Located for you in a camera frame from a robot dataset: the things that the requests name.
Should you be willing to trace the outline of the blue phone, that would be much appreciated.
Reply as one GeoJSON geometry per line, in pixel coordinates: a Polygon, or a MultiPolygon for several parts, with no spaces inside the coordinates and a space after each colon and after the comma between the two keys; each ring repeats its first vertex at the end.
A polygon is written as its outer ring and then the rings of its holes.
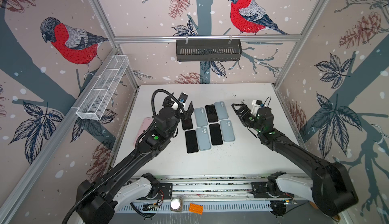
{"type": "Polygon", "coordinates": [[[211,144],[213,146],[223,145],[222,133],[219,123],[209,125],[211,144]]]}

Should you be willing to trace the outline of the pale blue case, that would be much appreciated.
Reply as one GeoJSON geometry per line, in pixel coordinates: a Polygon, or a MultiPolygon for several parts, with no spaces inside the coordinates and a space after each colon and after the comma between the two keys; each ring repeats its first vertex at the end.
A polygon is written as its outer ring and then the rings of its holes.
{"type": "Polygon", "coordinates": [[[207,151],[211,149],[211,142],[207,127],[197,128],[196,137],[198,142],[198,148],[200,151],[207,151]]]}
{"type": "Polygon", "coordinates": [[[205,127],[208,125],[206,111],[203,107],[194,110],[197,127],[205,127]]]}

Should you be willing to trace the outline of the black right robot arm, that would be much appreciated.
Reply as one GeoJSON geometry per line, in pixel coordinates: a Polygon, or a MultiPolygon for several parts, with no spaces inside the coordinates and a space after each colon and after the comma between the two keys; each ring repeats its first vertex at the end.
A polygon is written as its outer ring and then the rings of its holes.
{"type": "Polygon", "coordinates": [[[261,144],[286,157],[310,178],[306,182],[299,182],[283,172],[273,174],[279,191],[313,202],[330,217],[358,203],[359,198],[346,167],[315,156],[277,130],[271,108],[260,107],[256,114],[244,103],[233,103],[232,108],[241,123],[261,144]]]}

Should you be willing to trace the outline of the pink phone case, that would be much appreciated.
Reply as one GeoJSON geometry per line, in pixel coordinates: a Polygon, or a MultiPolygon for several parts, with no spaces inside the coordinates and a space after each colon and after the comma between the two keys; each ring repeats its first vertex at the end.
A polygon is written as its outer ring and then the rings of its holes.
{"type": "Polygon", "coordinates": [[[142,124],[141,124],[141,127],[139,128],[138,134],[137,134],[137,136],[135,137],[134,144],[136,144],[138,137],[139,137],[144,131],[147,130],[147,128],[152,124],[152,122],[153,122],[153,118],[150,118],[150,117],[144,118],[144,120],[143,120],[143,122],[142,122],[142,124]]]}

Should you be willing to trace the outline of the clear jar white lid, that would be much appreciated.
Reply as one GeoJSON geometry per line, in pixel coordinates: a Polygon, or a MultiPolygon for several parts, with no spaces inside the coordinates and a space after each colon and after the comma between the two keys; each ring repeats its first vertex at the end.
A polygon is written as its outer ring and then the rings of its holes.
{"type": "Polygon", "coordinates": [[[183,200],[181,198],[172,198],[170,202],[170,210],[173,212],[182,212],[183,200]]]}

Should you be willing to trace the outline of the white mesh wall basket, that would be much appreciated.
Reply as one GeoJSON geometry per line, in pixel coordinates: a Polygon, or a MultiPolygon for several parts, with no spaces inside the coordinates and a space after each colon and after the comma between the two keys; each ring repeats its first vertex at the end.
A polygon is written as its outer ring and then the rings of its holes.
{"type": "Polygon", "coordinates": [[[101,120],[128,64],[126,55],[110,57],[107,66],[97,77],[97,81],[76,112],[80,119],[101,120]]]}

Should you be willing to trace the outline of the small phone light case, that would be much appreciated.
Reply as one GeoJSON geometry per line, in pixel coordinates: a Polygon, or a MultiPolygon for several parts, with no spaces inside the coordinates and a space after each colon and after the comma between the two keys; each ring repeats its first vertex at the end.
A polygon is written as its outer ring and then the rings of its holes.
{"type": "Polygon", "coordinates": [[[215,102],[214,106],[219,120],[226,120],[229,118],[227,108],[223,101],[215,102]]]}

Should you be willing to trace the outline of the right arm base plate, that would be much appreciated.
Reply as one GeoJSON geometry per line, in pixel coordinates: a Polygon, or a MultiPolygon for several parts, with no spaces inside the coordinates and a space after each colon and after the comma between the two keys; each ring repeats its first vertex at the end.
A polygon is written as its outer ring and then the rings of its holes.
{"type": "Polygon", "coordinates": [[[252,182],[252,191],[254,198],[278,198],[283,195],[278,186],[270,182],[252,182]]]}

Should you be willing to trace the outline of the black phone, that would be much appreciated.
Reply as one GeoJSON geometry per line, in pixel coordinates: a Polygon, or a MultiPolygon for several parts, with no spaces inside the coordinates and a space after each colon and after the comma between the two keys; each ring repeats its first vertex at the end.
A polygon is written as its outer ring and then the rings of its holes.
{"type": "Polygon", "coordinates": [[[183,130],[192,130],[193,129],[193,123],[191,117],[188,117],[185,120],[181,121],[182,129],[183,130]]]}

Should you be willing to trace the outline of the orange toy brick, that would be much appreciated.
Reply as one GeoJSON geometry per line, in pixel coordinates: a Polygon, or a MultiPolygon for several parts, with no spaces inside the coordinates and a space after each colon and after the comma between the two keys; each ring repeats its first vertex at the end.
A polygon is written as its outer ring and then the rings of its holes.
{"type": "Polygon", "coordinates": [[[190,203],[189,204],[189,212],[196,213],[196,214],[203,214],[204,207],[198,204],[190,203]]]}

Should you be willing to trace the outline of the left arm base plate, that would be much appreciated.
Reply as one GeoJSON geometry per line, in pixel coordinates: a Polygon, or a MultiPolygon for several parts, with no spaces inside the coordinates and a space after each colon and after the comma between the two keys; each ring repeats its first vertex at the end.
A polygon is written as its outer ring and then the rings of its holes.
{"type": "Polygon", "coordinates": [[[172,183],[159,183],[152,186],[151,191],[145,197],[149,200],[171,200],[173,193],[172,183]]]}

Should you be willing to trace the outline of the large phone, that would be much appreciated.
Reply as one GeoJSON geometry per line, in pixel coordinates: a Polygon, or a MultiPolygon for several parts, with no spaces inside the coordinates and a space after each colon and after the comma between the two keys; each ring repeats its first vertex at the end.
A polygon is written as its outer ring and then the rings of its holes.
{"type": "Polygon", "coordinates": [[[224,142],[235,141],[234,129],[231,120],[220,121],[220,128],[224,142]]]}

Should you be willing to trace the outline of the black phone table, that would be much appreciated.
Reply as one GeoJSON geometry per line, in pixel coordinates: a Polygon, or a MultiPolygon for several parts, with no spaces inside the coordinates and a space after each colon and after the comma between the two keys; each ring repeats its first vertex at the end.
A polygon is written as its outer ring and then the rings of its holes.
{"type": "Polygon", "coordinates": [[[195,130],[188,130],[185,132],[185,141],[188,154],[197,153],[199,151],[195,130]]]}

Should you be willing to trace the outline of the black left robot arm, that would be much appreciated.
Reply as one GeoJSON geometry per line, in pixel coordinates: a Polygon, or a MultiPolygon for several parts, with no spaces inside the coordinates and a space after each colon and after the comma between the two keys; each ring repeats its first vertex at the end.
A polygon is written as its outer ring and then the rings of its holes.
{"type": "Polygon", "coordinates": [[[152,94],[153,121],[137,138],[134,150],[103,176],[93,182],[85,180],[78,186],[75,205],[64,217],[64,224],[74,212],[86,224],[107,224],[123,206],[158,192],[159,181],[150,173],[133,183],[128,182],[177,136],[179,122],[192,115],[192,104],[184,108],[187,98],[186,93],[176,98],[164,89],[152,94]]]}

